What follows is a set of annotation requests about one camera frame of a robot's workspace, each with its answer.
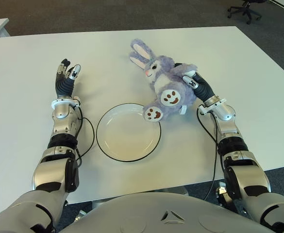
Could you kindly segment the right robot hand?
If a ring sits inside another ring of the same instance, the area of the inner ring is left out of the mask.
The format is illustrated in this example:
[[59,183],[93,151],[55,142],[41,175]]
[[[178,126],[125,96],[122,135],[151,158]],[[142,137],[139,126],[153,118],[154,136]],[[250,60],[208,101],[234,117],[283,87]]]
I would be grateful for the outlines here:
[[173,72],[193,89],[195,96],[202,102],[215,95],[208,82],[198,73],[196,65],[175,63]]

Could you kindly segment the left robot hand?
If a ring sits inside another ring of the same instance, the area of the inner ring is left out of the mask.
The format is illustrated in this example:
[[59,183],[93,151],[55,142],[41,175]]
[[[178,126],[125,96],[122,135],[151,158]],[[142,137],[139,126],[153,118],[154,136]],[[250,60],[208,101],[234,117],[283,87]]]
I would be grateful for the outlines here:
[[74,89],[74,82],[81,71],[81,66],[77,64],[67,70],[69,66],[70,61],[68,59],[64,59],[57,69],[55,79],[55,91],[57,98],[71,98]]

